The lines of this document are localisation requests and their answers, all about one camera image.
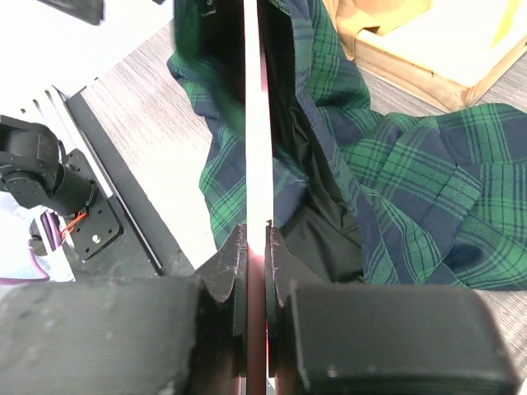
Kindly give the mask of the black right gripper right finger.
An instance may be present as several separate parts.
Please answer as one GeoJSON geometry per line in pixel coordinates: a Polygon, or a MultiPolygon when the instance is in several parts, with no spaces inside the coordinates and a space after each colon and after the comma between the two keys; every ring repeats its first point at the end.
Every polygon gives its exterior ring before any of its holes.
{"type": "Polygon", "coordinates": [[[266,230],[268,372],[279,394],[516,394],[482,295],[320,279],[266,230]]]}

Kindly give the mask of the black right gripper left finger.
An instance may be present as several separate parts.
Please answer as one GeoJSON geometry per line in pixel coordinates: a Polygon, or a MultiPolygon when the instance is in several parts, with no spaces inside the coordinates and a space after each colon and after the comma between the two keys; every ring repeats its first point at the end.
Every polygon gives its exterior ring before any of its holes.
{"type": "Polygon", "coordinates": [[[239,394],[246,229],[193,275],[19,286],[1,300],[4,394],[239,394]]]}

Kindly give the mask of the dark green plaid garment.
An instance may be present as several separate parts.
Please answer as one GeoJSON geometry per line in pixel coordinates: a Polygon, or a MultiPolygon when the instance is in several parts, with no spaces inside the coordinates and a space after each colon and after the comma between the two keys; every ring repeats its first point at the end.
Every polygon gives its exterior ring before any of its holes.
{"type": "Polygon", "coordinates": [[[526,287],[526,115],[380,114],[320,1],[262,1],[274,221],[321,278],[526,287]]]}

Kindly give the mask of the pink hanger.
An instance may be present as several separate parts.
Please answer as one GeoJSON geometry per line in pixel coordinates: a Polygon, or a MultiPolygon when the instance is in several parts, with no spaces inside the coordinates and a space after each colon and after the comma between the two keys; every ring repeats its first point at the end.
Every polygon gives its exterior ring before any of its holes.
{"type": "Polygon", "coordinates": [[[265,394],[266,228],[273,219],[273,155],[268,77],[258,3],[244,2],[245,162],[247,228],[246,392],[265,394]]]}

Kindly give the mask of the tan skirt with white lining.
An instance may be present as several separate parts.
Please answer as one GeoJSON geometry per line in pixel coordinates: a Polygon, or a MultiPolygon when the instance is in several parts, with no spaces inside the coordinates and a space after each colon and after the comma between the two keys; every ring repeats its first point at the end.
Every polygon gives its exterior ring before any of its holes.
{"type": "Polygon", "coordinates": [[[428,11],[428,0],[328,0],[323,4],[350,59],[362,31],[383,36],[428,11]]]}

